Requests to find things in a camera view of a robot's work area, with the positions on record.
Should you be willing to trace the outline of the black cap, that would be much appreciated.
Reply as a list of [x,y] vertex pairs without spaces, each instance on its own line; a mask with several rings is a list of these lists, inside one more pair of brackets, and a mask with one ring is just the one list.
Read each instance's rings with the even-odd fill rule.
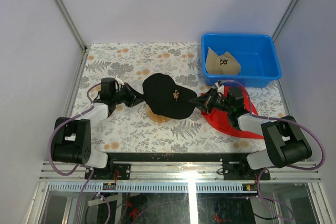
[[156,115],[182,120],[195,110],[190,100],[197,97],[196,92],[177,85],[169,75],[150,75],[143,81],[142,89],[146,104]]

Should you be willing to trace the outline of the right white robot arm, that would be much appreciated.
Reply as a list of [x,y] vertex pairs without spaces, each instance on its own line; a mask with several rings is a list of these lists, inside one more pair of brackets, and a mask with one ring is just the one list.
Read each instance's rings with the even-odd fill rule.
[[227,113],[229,125],[234,129],[263,136],[266,148],[249,154],[239,166],[240,175],[251,179],[266,167],[283,168],[310,158],[312,149],[301,127],[291,116],[271,119],[253,114],[245,108],[247,94],[239,87],[211,88],[205,94],[190,99],[190,103],[203,112],[213,109]]

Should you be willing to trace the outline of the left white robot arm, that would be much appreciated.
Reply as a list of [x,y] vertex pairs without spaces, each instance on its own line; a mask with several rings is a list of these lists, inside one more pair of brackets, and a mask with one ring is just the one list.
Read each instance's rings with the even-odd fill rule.
[[89,108],[71,118],[59,117],[48,142],[48,159],[51,167],[61,176],[69,176],[78,166],[97,169],[98,175],[109,179],[115,166],[108,162],[108,154],[91,147],[91,131],[107,119],[118,104],[131,108],[144,97],[119,78],[103,78],[87,91]]

